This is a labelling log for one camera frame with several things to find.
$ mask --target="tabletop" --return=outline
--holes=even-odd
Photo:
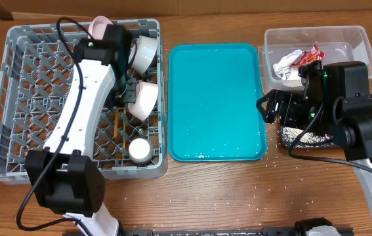
[[[269,28],[304,26],[363,26],[372,46],[372,11],[157,19],[161,24],[165,56],[173,47],[190,43],[245,42],[258,48]],[[54,20],[0,22],[0,66],[10,27],[48,23]],[[356,235],[372,235],[365,196],[352,168],[288,157],[286,150],[277,146],[277,130],[277,125],[267,125],[268,151],[263,160],[180,163],[169,155],[168,171],[160,178],[108,180],[104,203],[125,229],[261,229],[293,226],[298,220],[325,217],[337,227],[353,227]],[[344,159],[341,150],[308,151],[311,155]],[[60,235],[76,231],[72,223],[35,232],[20,231],[15,216],[29,188],[0,182],[0,235]],[[39,207],[32,199],[22,221],[34,226],[60,217]]]

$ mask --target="blue tray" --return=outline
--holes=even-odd
[[[266,153],[253,46],[177,46],[169,55],[168,83],[168,145],[176,160],[254,161]]]

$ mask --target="dish rack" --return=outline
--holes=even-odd
[[[93,161],[107,179],[151,178],[166,173],[165,70],[159,22],[155,19],[117,20],[136,40],[158,41],[157,63],[137,81],[157,83],[157,103],[147,120],[125,108],[103,108],[94,139]],[[90,22],[80,23],[88,27]],[[87,34],[73,23],[61,24],[73,49]],[[24,158],[29,150],[42,150],[62,111],[73,77],[73,61],[58,37],[56,24],[14,26],[5,41],[0,71],[0,181],[28,184]],[[129,159],[129,143],[147,138],[154,147],[149,163]]]

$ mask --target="transparent container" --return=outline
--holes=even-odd
[[[260,71],[264,78],[263,92],[272,89],[303,90],[300,80],[281,80],[272,67],[294,50],[309,50],[314,43],[325,53],[323,65],[364,62],[368,67],[368,78],[372,79],[372,49],[365,29],[361,26],[268,29],[264,33],[264,46],[259,49]]]

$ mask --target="white cup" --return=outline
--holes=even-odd
[[[129,55],[129,63],[131,63],[136,46],[138,46],[138,49],[136,51],[136,56],[134,56],[132,68],[140,74],[143,74],[151,65],[152,60],[154,60],[158,48],[158,41],[150,37],[140,36]]]
[[[139,82],[136,86],[136,102],[127,104],[128,111],[141,121],[146,120],[158,98],[158,85]]]
[[[137,138],[129,145],[129,157],[137,164],[147,163],[154,156],[154,147],[144,138]]]
[[[89,25],[88,33],[90,33],[94,39],[101,40],[109,24],[113,24],[113,22],[105,16],[97,16]]]

